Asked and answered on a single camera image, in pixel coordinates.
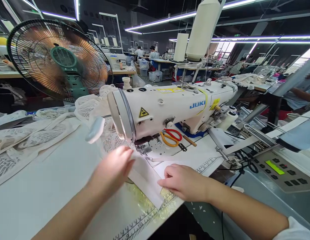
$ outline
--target yellow label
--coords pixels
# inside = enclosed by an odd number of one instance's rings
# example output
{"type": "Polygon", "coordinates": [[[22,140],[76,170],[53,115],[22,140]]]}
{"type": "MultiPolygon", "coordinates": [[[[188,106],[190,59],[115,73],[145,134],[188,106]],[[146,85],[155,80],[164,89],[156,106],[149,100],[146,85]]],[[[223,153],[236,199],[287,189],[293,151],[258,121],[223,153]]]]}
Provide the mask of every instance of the yellow label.
{"type": "Polygon", "coordinates": [[[270,160],[266,161],[265,163],[267,163],[269,165],[269,167],[271,167],[273,170],[275,170],[275,172],[278,173],[279,175],[285,174],[284,171],[282,171],[279,167],[277,167],[275,164],[273,164],[270,160]]]}
{"type": "Polygon", "coordinates": [[[145,117],[145,116],[148,116],[148,115],[149,115],[149,113],[146,112],[145,109],[141,108],[141,111],[139,113],[139,117],[145,117]]]}
{"type": "Polygon", "coordinates": [[[214,100],[214,103],[212,104],[211,108],[209,110],[214,110],[214,108],[217,106],[217,104],[219,103],[220,98],[217,98],[214,100]]]}
{"type": "Polygon", "coordinates": [[[175,92],[183,92],[184,90],[181,88],[164,88],[164,89],[157,89],[161,93],[175,93],[175,92]]]}

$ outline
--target green fan motor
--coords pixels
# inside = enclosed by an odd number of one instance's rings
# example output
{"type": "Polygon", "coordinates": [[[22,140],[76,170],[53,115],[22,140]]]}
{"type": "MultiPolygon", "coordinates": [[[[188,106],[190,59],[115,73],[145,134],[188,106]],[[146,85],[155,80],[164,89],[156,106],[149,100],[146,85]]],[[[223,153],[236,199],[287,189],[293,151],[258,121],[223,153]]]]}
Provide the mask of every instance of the green fan motor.
{"type": "Polygon", "coordinates": [[[54,47],[51,49],[52,59],[67,74],[67,81],[75,99],[88,95],[88,89],[81,82],[82,65],[77,61],[76,56],[63,47],[54,47]]]}

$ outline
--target fan grille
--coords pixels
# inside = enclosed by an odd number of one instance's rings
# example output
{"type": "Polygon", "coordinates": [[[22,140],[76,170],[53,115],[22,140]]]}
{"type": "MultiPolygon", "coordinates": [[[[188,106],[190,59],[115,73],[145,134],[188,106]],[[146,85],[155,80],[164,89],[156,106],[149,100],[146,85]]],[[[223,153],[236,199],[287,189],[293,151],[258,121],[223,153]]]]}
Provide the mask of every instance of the fan grille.
{"type": "Polygon", "coordinates": [[[51,97],[74,102],[67,75],[57,64],[72,64],[65,61],[69,53],[56,50],[56,56],[51,54],[52,49],[59,47],[76,57],[75,64],[77,60],[83,66],[83,86],[89,94],[98,95],[100,87],[112,78],[112,69],[101,49],[77,29],[55,20],[28,20],[17,25],[7,41],[10,59],[31,85],[51,97]]]}
{"type": "Polygon", "coordinates": [[[63,67],[74,67],[76,65],[75,56],[65,48],[55,47],[51,50],[51,55],[63,67]]]}

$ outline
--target measuring tape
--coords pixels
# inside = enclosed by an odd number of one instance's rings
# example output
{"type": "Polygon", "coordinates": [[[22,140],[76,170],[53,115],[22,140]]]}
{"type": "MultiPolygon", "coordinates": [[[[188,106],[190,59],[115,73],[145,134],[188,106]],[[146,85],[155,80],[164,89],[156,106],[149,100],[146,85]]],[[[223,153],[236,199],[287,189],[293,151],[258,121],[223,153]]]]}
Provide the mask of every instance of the measuring tape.
{"type": "MultiPolygon", "coordinates": [[[[206,172],[207,169],[221,157],[212,157],[207,159],[203,164],[201,164],[196,171],[200,174],[206,172]]],[[[134,221],[125,227],[125,229],[121,230],[116,236],[113,237],[113,240],[132,240],[134,239],[139,233],[141,233],[149,224],[151,224],[161,213],[163,213],[166,208],[173,203],[178,197],[169,192],[164,195],[164,203],[162,204],[161,208],[158,210],[157,208],[153,207],[148,209],[145,213],[141,214],[137,217],[134,221]]]]}

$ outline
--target orange-handled scissors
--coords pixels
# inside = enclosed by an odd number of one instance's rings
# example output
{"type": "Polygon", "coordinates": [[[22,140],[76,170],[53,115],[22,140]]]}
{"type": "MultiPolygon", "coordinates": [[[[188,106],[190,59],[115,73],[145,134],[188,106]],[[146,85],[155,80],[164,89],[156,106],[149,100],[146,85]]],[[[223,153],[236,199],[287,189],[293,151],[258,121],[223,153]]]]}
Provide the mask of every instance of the orange-handled scissors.
{"type": "Polygon", "coordinates": [[[178,144],[179,144],[179,141],[182,140],[182,135],[177,131],[177,130],[174,130],[174,129],[164,129],[163,132],[160,132],[160,135],[161,135],[161,138],[162,140],[164,141],[164,143],[169,146],[169,147],[177,147],[178,144]],[[177,138],[176,136],[174,136],[171,132],[175,132],[178,134],[179,138],[177,138]],[[170,140],[173,140],[175,142],[175,144],[170,144],[169,142],[167,142],[167,140],[165,139],[166,138],[169,138],[170,140]]]}

